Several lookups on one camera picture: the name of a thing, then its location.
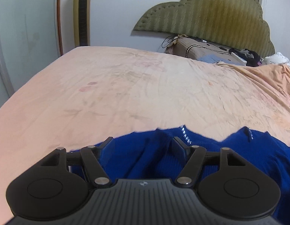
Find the black clothes pile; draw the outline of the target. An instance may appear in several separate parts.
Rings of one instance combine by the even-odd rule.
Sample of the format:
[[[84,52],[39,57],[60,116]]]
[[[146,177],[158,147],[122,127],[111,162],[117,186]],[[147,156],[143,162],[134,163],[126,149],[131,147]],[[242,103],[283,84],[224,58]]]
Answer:
[[[262,58],[255,52],[248,49],[237,50],[230,48],[230,54],[236,55],[246,62],[248,67],[259,67],[262,65]]]

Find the glass wardrobe sliding door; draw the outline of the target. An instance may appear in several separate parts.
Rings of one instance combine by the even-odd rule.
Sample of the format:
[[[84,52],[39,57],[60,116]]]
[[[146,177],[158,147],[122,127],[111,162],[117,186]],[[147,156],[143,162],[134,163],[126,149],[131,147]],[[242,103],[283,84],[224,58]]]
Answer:
[[[0,0],[0,107],[59,56],[56,0]]]

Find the brown cardboard box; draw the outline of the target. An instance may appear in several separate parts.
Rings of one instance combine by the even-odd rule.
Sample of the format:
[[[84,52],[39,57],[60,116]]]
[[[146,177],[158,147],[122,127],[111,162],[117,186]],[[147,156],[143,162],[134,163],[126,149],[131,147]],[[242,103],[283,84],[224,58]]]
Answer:
[[[208,64],[225,62],[237,66],[246,66],[247,62],[238,55],[229,52],[230,48],[202,39],[180,37],[166,48],[166,53],[194,59]]]

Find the pink floral bed sheet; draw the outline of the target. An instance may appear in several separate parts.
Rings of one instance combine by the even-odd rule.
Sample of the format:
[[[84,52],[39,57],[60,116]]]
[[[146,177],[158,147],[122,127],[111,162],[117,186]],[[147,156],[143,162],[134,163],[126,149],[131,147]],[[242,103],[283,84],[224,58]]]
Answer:
[[[0,108],[0,224],[9,183],[57,147],[185,125],[223,140],[249,127],[290,145],[290,69],[207,64],[120,47],[79,47]]]

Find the red door frame strip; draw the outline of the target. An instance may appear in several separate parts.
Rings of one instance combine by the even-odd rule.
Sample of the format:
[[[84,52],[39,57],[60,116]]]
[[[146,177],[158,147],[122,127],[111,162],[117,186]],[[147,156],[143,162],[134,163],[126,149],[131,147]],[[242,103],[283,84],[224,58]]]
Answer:
[[[57,32],[58,32],[58,46],[59,54],[63,55],[63,42],[62,42],[62,30],[61,30],[61,0],[56,0],[56,22],[57,22]]]

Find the gold tower fan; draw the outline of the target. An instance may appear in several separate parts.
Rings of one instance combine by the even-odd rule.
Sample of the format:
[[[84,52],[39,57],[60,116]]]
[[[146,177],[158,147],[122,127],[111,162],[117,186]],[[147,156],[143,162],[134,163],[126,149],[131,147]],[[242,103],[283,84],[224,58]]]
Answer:
[[[73,28],[75,47],[90,45],[91,0],[73,0]]]

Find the blue beaded sweater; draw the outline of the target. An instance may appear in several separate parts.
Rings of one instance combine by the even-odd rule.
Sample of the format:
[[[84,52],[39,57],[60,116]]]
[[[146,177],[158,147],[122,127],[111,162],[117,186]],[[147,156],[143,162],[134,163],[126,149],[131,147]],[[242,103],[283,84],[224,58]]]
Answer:
[[[172,138],[207,150],[193,188],[174,181],[185,166],[172,152]],[[290,224],[290,147],[243,127],[218,142],[185,126],[130,133],[113,139],[99,159],[112,185],[93,188],[80,150],[71,202],[85,211],[83,224]]]

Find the white patterned pillow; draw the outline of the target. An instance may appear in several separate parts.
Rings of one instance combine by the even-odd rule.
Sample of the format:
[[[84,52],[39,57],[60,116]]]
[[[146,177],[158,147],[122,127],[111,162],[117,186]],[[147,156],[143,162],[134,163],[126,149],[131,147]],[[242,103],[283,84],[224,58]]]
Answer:
[[[290,69],[290,61],[287,57],[282,55],[280,52],[277,52],[276,54],[273,54],[271,56],[267,56],[262,60],[262,65],[267,64],[275,64],[275,65],[285,65],[289,67]]]

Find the olive upholstered headboard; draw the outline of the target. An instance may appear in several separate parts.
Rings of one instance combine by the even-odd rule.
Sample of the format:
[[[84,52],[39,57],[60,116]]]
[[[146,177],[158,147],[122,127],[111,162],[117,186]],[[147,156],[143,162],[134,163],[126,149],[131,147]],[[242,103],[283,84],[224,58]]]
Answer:
[[[261,57],[275,53],[258,0],[180,0],[147,10],[135,31],[185,34]]]

